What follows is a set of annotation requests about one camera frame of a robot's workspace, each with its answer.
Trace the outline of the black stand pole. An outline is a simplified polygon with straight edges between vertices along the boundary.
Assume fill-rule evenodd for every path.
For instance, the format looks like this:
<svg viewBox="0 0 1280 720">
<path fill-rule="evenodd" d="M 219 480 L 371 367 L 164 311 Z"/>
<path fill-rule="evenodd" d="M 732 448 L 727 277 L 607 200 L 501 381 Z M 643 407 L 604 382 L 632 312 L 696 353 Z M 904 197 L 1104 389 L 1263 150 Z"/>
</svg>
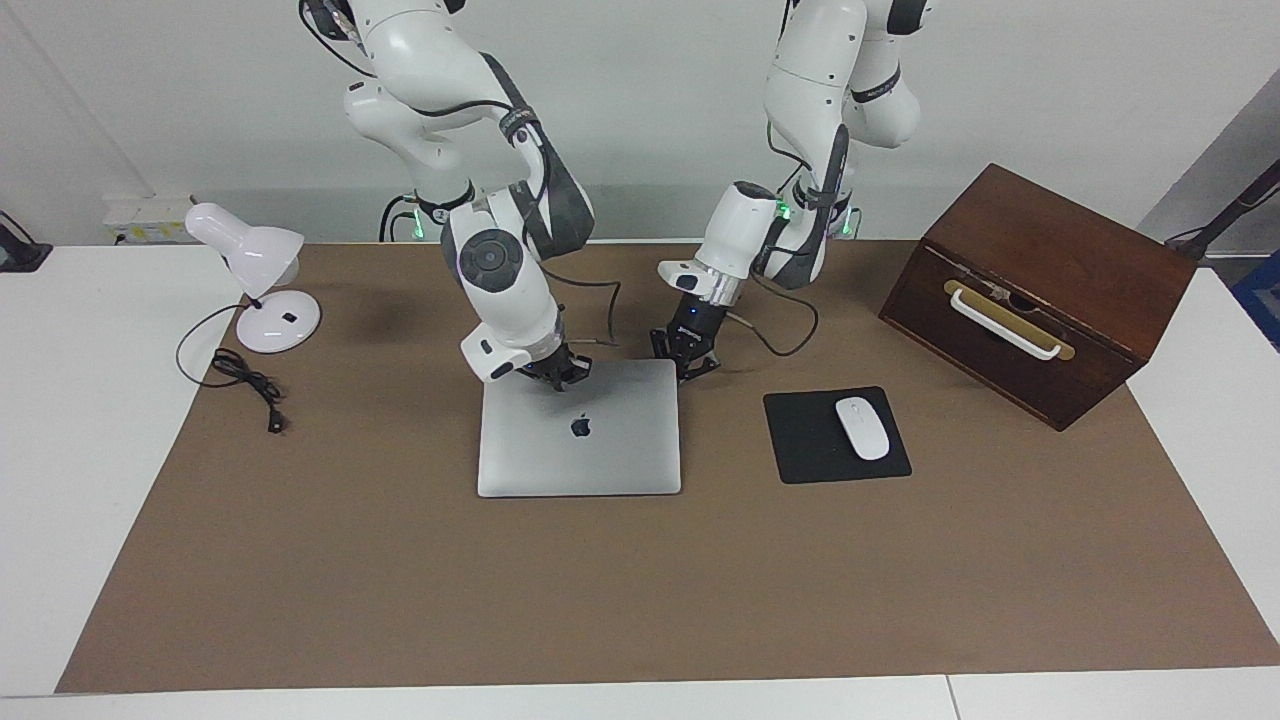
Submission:
<svg viewBox="0 0 1280 720">
<path fill-rule="evenodd" d="M 1183 231 L 1162 246 L 1194 263 L 1203 260 L 1210 246 L 1243 217 L 1280 193 L 1280 158 L 1254 178 L 1229 205 L 1202 227 Z"/>
</svg>

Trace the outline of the white desk lamp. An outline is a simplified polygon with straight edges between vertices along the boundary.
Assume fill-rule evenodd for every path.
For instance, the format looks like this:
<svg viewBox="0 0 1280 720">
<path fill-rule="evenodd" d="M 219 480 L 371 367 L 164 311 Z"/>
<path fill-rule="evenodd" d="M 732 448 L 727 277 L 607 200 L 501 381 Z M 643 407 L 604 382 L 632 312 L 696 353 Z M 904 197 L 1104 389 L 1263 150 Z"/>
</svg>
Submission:
<svg viewBox="0 0 1280 720">
<path fill-rule="evenodd" d="M 236 337 L 248 351 L 283 354 L 301 346 L 320 327 L 319 301 L 288 286 L 300 273 L 305 237 L 270 225 L 251 225 L 215 202 L 193 205 L 186 229 L 219 252 L 242 288 L 248 307 L 236 323 Z"/>
</svg>

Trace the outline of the white computer mouse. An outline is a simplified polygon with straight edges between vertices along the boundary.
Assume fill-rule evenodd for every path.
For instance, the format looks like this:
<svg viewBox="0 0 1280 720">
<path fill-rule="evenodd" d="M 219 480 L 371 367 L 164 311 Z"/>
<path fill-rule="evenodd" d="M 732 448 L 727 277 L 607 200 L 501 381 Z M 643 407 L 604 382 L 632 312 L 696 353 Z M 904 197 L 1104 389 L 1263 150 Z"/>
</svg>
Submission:
<svg viewBox="0 0 1280 720">
<path fill-rule="evenodd" d="M 856 457 L 876 462 L 890 455 L 890 434 L 868 398 L 841 398 L 835 404 L 835 411 Z"/>
</svg>

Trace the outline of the blue crate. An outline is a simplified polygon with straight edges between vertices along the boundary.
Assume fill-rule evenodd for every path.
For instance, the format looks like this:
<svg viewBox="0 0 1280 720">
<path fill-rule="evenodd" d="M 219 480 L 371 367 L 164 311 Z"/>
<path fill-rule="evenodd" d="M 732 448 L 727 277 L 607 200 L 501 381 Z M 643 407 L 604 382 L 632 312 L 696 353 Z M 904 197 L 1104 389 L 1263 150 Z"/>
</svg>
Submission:
<svg viewBox="0 0 1280 720">
<path fill-rule="evenodd" d="M 1231 295 L 1280 354 L 1280 249 L 1234 283 Z"/>
</svg>

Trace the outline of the silver grey laptop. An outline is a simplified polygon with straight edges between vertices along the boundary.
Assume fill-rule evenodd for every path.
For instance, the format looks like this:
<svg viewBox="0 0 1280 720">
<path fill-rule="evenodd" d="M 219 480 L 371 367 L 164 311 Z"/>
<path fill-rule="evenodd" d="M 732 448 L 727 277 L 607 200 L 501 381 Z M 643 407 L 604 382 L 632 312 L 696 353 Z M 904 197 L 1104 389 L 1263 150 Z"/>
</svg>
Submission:
<svg viewBox="0 0 1280 720">
<path fill-rule="evenodd" d="M 488 384 L 484 498 L 655 496 L 682 489 L 676 366 L 598 361 L 562 392 L 512 374 Z"/>
</svg>

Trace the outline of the black mouse pad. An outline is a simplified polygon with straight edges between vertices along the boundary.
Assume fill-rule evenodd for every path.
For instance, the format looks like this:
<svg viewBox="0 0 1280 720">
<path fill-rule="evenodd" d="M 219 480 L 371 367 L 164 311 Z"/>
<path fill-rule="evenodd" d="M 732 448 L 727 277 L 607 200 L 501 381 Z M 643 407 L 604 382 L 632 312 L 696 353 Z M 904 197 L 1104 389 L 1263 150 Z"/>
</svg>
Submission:
<svg viewBox="0 0 1280 720">
<path fill-rule="evenodd" d="M 890 455 L 876 462 L 855 456 L 840 425 L 835 404 L 846 397 L 868 398 L 890 434 Z M 772 393 L 763 397 L 780 479 L 801 486 L 846 480 L 910 477 L 913 466 L 888 396 L 878 386 Z"/>
</svg>

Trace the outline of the brown table mat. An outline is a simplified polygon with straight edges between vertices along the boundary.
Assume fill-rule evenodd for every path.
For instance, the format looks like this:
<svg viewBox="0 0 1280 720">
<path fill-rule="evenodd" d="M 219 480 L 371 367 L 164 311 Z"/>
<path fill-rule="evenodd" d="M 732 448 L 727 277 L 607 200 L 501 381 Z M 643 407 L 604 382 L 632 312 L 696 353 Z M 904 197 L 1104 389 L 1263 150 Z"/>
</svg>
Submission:
<svg viewBox="0 0 1280 720">
<path fill-rule="evenodd" d="M 1056 432 L 882 323 L 906 242 L 840 243 L 778 360 L 680 393 L 684 488 L 476 493 L 475 323 L 438 249 L 314 245 L 324 309 L 200 391 L 58 689 L 682 682 L 1280 665 L 1133 396 Z M 763 397 L 878 386 L 911 475 L 790 486 Z"/>
</svg>

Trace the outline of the dark brown wooden box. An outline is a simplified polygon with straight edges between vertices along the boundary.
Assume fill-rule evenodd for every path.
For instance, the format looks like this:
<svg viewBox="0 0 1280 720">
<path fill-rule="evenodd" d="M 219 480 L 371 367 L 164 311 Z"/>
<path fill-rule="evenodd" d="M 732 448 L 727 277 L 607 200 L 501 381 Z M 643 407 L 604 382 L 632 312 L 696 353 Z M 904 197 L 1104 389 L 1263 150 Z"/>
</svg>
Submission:
<svg viewBox="0 0 1280 720">
<path fill-rule="evenodd" d="M 991 164 L 923 234 L 879 311 L 1044 424 L 1064 430 L 1155 355 L 1196 263 Z M 948 304 L 960 281 L 1076 350 L 1039 361 Z"/>
</svg>

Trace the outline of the white power strip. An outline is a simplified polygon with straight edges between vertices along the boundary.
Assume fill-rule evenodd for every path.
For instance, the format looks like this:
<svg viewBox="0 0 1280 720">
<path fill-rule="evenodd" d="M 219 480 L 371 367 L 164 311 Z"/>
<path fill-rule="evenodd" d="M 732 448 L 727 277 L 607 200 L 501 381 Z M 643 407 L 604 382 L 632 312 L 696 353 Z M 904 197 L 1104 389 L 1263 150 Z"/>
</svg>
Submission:
<svg viewBox="0 0 1280 720">
<path fill-rule="evenodd" d="M 198 243 L 186 228 L 193 206 L 191 195 L 109 200 L 102 219 L 105 237 L 116 246 Z"/>
</svg>

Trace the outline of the black clamp mount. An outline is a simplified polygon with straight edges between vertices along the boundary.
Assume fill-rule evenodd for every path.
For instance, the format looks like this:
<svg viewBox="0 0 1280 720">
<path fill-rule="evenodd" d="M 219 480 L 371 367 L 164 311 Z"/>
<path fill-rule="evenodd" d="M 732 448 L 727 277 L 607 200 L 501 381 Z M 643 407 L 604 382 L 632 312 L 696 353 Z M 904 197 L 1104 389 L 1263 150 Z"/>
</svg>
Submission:
<svg viewBox="0 0 1280 720">
<path fill-rule="evenodd" d="M 33 273 L 52 250 L 54 246 L 36 241 L 17 219 L 0 209 L 0 273 Z"/>
</svg>

